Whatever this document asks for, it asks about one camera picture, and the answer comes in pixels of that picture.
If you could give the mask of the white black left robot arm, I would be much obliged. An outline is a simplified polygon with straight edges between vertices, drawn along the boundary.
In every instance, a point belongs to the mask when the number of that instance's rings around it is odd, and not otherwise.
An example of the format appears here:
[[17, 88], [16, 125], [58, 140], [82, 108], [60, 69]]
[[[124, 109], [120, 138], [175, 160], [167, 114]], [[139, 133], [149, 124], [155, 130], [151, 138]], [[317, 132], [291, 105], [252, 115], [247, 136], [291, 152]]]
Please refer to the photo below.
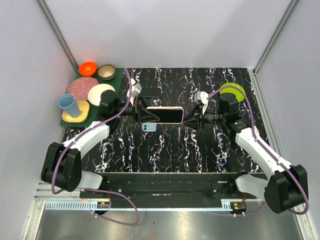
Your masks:
[[110, 137], [120, 123], [120, 116], [131, 116], [134, 120], [152, 120], [156, 116], [147, 111], [146, 98], [160, 98], [159, 88], [138, 90], [134, 87], [128, 92], [126, 102], [122, 102], [111, 90], [100, 96], [95, 120], [84, 131], [64, 142], [53, 142], [48, 146], [40, 179], [51, 185], [51, 191], [57, 195], [62, 191], [73, 192], [76, 189], [90, 189], [97, 198], [108, 193], [103, 177], [95, 172], [82, 169], [82, 158], [99, 142]]

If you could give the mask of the dark blue phone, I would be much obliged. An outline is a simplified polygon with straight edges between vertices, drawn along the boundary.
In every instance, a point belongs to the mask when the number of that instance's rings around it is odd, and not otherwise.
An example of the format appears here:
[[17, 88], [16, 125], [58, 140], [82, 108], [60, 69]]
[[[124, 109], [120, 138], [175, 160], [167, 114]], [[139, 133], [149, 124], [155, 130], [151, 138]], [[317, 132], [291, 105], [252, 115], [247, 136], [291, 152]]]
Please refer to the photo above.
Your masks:
[[142, 98], [160, 98], [162, 96], [162, 90], [160, 88], [143, 88], [140, 96]]

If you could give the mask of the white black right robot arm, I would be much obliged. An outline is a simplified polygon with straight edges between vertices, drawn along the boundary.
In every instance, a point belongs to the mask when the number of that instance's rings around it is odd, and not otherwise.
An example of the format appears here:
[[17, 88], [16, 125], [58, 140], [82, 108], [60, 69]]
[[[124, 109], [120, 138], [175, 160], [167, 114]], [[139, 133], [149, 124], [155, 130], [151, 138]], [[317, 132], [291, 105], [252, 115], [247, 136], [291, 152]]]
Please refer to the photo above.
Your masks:
[[308, 177], [301, 165], [292, 165], [277, 154], [255, 129], [254, 123], [241, 117], [236, 96], [233, 93], [219, 95], [218, 110], [208, 112], [209, 95], [196, 92], [196, 106], [185, 117], [185, 127], [200, 130], [206, 124], [218, 124], [234, 144], [245, 150], [262, 169], [266, 179], [241, 172], [231, 178], [227, 185], [228, 195], [239, 198], [250, 194], [265, 201], [276, 214], [292, 211], [294, 207], [305, 205], [309, 209]]

